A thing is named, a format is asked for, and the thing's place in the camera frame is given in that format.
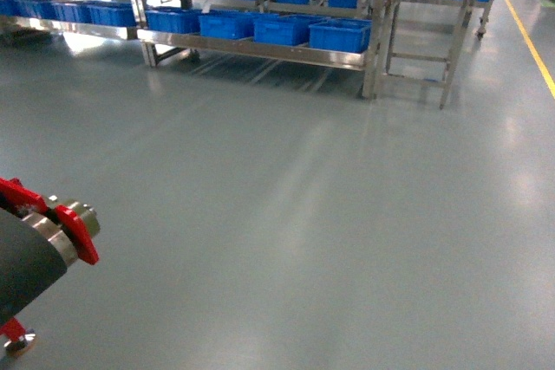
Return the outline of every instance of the lower shelf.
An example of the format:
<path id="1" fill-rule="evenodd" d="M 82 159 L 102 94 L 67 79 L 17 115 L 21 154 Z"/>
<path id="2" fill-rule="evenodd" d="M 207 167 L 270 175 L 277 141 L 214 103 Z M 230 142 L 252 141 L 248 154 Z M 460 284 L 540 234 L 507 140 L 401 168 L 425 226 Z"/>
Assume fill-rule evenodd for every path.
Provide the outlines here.
<path id="1" fill-rule="evenodd" d="M 99 36 L 112 39 L 137 39 L 136 28 L 122 28 L 117 26 L 93 25 L 91 23 L 72 23 L 52 21 L 49 19 L 35 19 L 33 17 L 13 16 L 6 19 L 8 25 L 20 28 L 71 32 L 74 34 Z"/>
<path id="2" fill-rule="evenodd" d="M 234 41 L 198 35 L 171 34 L 147 29 L 139 29 L 137 36 L 144 42 L 178 48 L 208 49 L 281 61 L 301 62 L 323 67 L 353 69 L 355 71 L 364 71 L 365 69 L 366 53 L 353 54 L 350 52 L 327 51 L 306 47 L 285 47 L 253 42 L 251 38 Z"/>

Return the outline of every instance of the yellow lane marking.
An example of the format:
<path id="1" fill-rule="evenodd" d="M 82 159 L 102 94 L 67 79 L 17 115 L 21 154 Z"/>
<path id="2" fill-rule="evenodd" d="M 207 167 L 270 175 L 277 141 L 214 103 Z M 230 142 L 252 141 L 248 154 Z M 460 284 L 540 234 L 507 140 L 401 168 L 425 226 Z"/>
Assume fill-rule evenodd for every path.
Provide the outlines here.
<path id="1" fill-rule="evenodd" d="M 522 37 L 524 37 L 524 40 L 526 42 L 526 45 L 528 46 L 528 49 L 530 49 L 530 53 L 532 54 L 532 57 L 534 58 L 536 65 L 538 65 L 539 72 L 544 77 L 545 84 L 547 84 L 547 87 L 552 92 L 552 96 L 555 99 L 555 81 L 553 81 L 552 75 L 549 74 L 549 70 L 547 69 L 547 66 L 544 63 L 544 60 L 542 60 L 541 56 L 539 56 L 539 52 L 536 49 L 535 45 L 533 44 L 532 39 L 530 39 L 528 32 L 526 32 L 526 29 L 522 24 L 522 21 L 520 20 L 519 15 L 517 14 L 517 11 L 514 9 L 513 4 L 511 3 L 510 0 L 505 0 L 505 2 L 509 10 L 511 11 L 511 15 L 513 15 L 514 22 L 517 23 L 517 26 L 520 29 L 520 33 L 522 34 Z"/>

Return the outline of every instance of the red machine part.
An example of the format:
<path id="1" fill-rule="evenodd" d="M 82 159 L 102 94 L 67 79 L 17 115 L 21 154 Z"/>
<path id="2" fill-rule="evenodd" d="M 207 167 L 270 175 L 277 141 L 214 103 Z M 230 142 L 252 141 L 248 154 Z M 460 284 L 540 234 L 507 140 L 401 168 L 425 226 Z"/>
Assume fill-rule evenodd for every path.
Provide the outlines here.
<path id="1" fill-rule="evenodd" d="M 44 214 L 49 208 L 42 195 L 24 188 L 17 178 L 10 180 L 0 178 L 0 193 L 16 210 L 21 207 L 32 207 L 33 211 Z"/>
<path id="2" fill-rule="evenodd" d="M 58 205 L 54 211 L 60 222 L 67 228 L 69 238 L 75 246 L 79 258 L 88 264 L 97 263 L 98 253 L 81 217 L 65 205 Z"/>
<path id="3" fill-rule="evenodd" d="M 27 331 L 16 318 L 12 318 L 0 328 L 0 334 L 4 334 L 12 342 L 18 342 L 26 333 Z"/>
<path id="4" fill-rule="evenodd" d="M 30 208 L 39 214 L 45 214 L 49 210 L 42 195 L 23 187 L 18 178 L 10 180 L 0 178 L 0 194 L 4 195 L 8 203 L 16 211 L 22 208 Z M 96 264 L 99 260 L 98 253 L 93 245 L 91 236 L 88 234 L 87 226 L 79 215 L 61 204 L 54 209 L 54 212 L 58 216 L 60 223 L 67 229 L 69 238 L 74 244 L 79 258 L 88 264 Z"/>

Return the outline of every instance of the metal roller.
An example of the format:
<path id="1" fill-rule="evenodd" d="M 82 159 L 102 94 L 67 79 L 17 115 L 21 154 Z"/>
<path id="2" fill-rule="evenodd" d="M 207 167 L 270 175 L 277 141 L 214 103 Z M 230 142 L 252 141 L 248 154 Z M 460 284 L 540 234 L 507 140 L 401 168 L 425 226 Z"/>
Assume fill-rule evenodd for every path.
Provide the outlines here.
<path id="1" fill-rule="evenodd" d="M 65 233 L 46 217 L 0 210 L 0 327 L 62 277 L 77 259 Z"/>
<path id="2" fill-rule="evenodd" d="M 0 178 L 0 335 L 8 355 L 17 357 L 36 334 L 15 318 L 60 279 L 77 259 L 99 260 L 92 237 L 100 231 L 95 210 L 73 199 L 58 203 Z"/>

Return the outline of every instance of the gray epoxy floor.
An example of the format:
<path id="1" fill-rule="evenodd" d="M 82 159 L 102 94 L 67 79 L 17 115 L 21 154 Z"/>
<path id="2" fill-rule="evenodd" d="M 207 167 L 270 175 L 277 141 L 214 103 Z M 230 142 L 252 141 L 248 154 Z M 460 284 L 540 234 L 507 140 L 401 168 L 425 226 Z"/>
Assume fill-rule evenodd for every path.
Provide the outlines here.
<path id="1" fill-rule="evenodd" d="M 0 175 L 102 232 L 0 368 L 553 369 L 555 100 L 503 0 L 489 29 L 443 111 L 347 71 L 1 48 Z"/>

